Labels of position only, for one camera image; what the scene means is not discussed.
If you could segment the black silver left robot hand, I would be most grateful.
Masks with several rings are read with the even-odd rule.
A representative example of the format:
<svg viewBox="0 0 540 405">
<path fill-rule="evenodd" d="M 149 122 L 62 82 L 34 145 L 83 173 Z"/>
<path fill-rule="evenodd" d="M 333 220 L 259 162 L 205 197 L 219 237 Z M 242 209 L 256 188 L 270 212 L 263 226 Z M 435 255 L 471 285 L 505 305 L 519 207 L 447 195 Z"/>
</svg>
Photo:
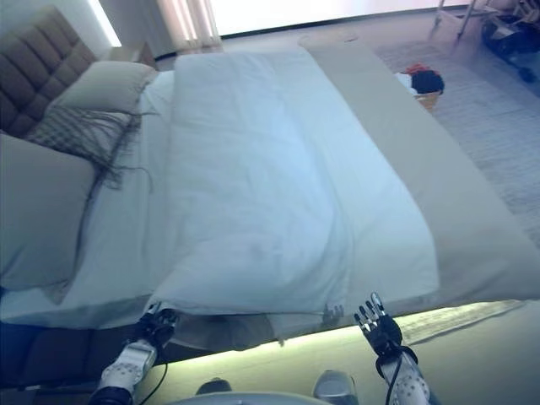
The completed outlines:
<svg viewBox="0 0 540 405">
<path fill-rule="evenodd" d="M 173 337 L 179 316 L 169 303 L 160 301 L 148 307 L 135 328 L 135 339 L 156 349 L 164 348 Z"/>
</svg>

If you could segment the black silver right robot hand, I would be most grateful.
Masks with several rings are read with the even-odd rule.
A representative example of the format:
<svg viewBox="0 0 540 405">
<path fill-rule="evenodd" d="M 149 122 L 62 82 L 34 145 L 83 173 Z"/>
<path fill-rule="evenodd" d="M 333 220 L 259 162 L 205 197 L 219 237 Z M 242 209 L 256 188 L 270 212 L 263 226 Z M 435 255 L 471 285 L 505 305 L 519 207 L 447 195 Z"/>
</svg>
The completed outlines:
<svg viewBox="0 0 540 405">
<path fill-rule="evenodd" d="M 386 312 L 376 292 L 358 307 L 354 320 L 378 357 L 393 356 L 398 352 L 402 343 L 401 329 Z"/>
</svg>

